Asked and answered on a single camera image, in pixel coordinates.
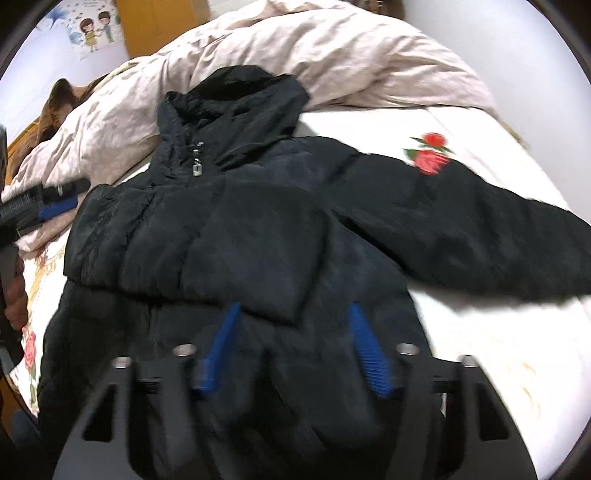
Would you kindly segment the person's left hand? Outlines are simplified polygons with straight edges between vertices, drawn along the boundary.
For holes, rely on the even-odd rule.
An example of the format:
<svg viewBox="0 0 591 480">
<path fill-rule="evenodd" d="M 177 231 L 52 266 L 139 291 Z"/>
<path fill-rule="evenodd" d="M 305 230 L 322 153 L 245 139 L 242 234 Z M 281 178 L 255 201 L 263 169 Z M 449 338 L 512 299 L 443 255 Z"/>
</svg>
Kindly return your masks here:
<svg viewBox="0 0 591 480">
<path fill-rule="evenodd" d="M 17 256 L 14 277 L 3 287 L 6 307 L 5 316 L 15 331 L 21 331 L 28 323 L 28 296 L 23 276 L 24 261 Z"/>
</svg>

